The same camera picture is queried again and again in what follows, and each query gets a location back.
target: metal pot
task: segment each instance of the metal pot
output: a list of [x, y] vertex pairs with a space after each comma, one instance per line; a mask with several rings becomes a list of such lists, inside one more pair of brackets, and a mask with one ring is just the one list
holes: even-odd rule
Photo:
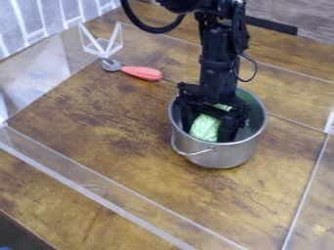
[[237, 95], [250, 105], [250, 120], [241, 129], [237, 139], [230, 143], [213, 143], [193, 137], [182, 126], [181, 108], [176, 99], [170, 104], [169, 114], [173, 123], [172, 145], [174, 150], [205, 168], [233, 168], [250, 160], [256, 153], [260, 135], [266, 123], [266, 108], [258, 97], [246, 89], [240, 88]]

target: pot handle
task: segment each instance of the pot handle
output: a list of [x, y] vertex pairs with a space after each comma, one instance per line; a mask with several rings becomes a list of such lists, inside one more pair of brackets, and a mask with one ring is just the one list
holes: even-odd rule
[[194, 156], [194, 155], [198, 155], [198, 154], [202, 154], [202, 153], [206, 153], [206, 152], [212, 152], [212, 151], [217, 151], [217, 147], [210, 147], [209, 149], [205, 149], [200, 152], [184, 152], [178, 149], [177, 145], [176, 145], [176, 137], [174, 137], [174, 134], [173, 134], [173, 139], [172, 139], [172, 145], [173, 145], [173, 149], [180, 153], [182, 154], [184, 156]]

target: pot rim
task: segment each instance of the pot rim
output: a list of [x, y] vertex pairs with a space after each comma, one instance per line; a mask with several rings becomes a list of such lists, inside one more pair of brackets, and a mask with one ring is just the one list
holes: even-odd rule
[[248, 92], [250, 95], [254, 96], [261, 108], [262, 108], [262, 112], [264, 112], [264, 122], [262, 122], [262, 125], [260, 127], [260, 129], [257, 130], [257, 132], [248, 138], [245, 138], [244, 140], [241, 141], [237, 141], [237, 142], [230, 142], [230, 143], [214, 143], [214, 142], [209, 142], [209, 141], [205, 141], [202, 139], [198, 139], [196, 137], [193, 137], [189, 133], [186, 133], [184, 131], [184, 129], [178, 126], [178, 124], [176, 123], [176, 120], [173, 118], [173, 106], [174, 106], [174, 103], [176, 103], [176, 100], [177, 100], [177, 97], [180, 97], [180, 95], [176, 96], [173, 102], [170, 103], [170, 106], [169, 106], [169, 116], [170, 116], [170, 120], [172, 120], [172, 123], [173, 123], [173, 126], [178, 129], [178, 131], [188, 137], [190, 137], [193, 140], [196, 140], [197, 142], [200, 143], [206, 143], [208, 145], [212, 145], [212, 146], [233, 146], [233, 145], [240, 145], [248, 141], [250, 141], [253, 138], [256, 138], [261, 133], [262, 131], [265, 130], [265, 127], [266, 127], [266, 124], [268, 124], [268, 110], [266, 110], [266, 107], [261, 101], [261, 99], [258, 98], [258, 96], [248, 89], [245, 88], [238, 88], [240, 90]]

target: red handle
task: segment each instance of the red handle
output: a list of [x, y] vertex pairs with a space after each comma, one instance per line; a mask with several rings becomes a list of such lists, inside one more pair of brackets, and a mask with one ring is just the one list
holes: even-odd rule
[[125, 66], [122, 71], [149, 81], [160, 81], [162, 79], [162, 72], [152, 67]]

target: black cable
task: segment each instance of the black cable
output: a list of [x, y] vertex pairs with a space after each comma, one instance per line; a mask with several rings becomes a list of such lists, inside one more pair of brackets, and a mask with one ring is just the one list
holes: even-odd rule
[[241, 76], [240, 76], [240, 74], [236, 71], [236, 68], [234, 68], [236, 61], [233, 63], [233, 70], [234, 70], [236, 76], [237, 76], [237, 78], [238, 78], [240, 81], [242, 81], [242, 82], [252, 82], [254, 80], [256, 76], [257, 76], [257, 70], [258, 70], [258, 68], [257, 68], [257, 62], [256, 62], [256, 60], [252, 59], [252, 57], [250, 57], [250, 55], [248, 53], [242, 53], [241, 57], [245, 58], [248, 61], [253, 62], [253, 64], [254, 64], [254, 75], [248, 80], [242, 79]]
[[129, 0], [121, 0], [125, 12], [132, 20], [132, 22], [134, 23], [134, 25], [142, 29], [144, 31], [149, 32], [149, 33], [154, 33], [154, 34], [164, 34], [170, 32], [184, 21], [184, 18], [186, 16], [186, 14], [181, 14], [178, 15], [177, 19], [174, 20], [173, 23], [170, 23], [168, 26], [164, 27], [153, 27], [150, 25], [148, 25], [146, 23], [144, 23], [141, 21], [141, 19], [138, 18], [137, 14], [133, 11], [132, 5]]

